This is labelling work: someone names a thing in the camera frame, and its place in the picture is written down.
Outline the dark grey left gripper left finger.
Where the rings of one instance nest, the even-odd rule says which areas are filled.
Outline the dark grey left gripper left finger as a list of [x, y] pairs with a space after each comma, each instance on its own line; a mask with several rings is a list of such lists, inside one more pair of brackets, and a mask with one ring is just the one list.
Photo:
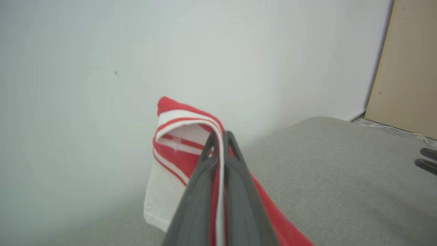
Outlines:
[[212, 132], [176, 209], [163, 246], [210, 245], [211, 203], [218, 160], [217, 136]]

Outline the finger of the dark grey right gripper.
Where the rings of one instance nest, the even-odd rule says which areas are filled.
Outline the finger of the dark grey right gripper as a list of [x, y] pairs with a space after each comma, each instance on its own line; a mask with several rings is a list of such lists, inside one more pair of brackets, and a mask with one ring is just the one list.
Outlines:
[[437, 150], [435, 150], [435, 149], [421, 148], [420, 154], [429, 158], [429, 159], [437, 161]]
[[416, 159], [414, 163], [417, 167], [420, 167], [421, 169], [423, 169], [429, 173], [437, 175], [437, 163], [436, 162], [429, 161], [426, 159]]

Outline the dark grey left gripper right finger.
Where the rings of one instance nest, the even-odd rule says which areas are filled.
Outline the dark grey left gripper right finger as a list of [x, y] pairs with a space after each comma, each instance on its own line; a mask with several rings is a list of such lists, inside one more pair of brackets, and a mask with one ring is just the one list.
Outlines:
[[225, 131], [223, 140], [228, 245], [279, 246], [234, 134]]

